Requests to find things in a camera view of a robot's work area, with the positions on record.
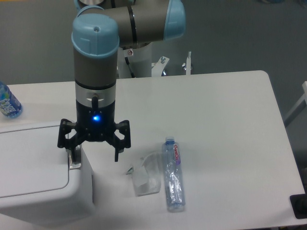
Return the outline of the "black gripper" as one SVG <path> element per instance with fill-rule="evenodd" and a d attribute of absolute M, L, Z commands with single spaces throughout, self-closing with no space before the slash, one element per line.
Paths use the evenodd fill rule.
<path fill-rule="evenodd" d="M 71 151 L 72 161 L 81 161 L 77 147 L 84 141 L 106 141 L 115 149 L 115 162 L 119 154 L 131 147 L 130 122 L 114 122 L 116 85 L 106 89 L 87 89 L 75 84 L 77 122 L 61 119 L 59 126 L 58 147 Z"/>

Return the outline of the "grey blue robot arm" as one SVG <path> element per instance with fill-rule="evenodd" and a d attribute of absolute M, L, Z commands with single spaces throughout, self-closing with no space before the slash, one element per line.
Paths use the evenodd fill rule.
<path fill-rule="evenodd" d="M 128 120 L 115 123 L 118 48 L 181 37 L 186 30 L 184 5 L 179 0 L 135 0 L 80 7 L 73 23 L 74 77 L 77 121 L 62 119 L 58 147 L 80 163 L 83 142 L 107 142 L 119 155 L 131 146 Z"/>

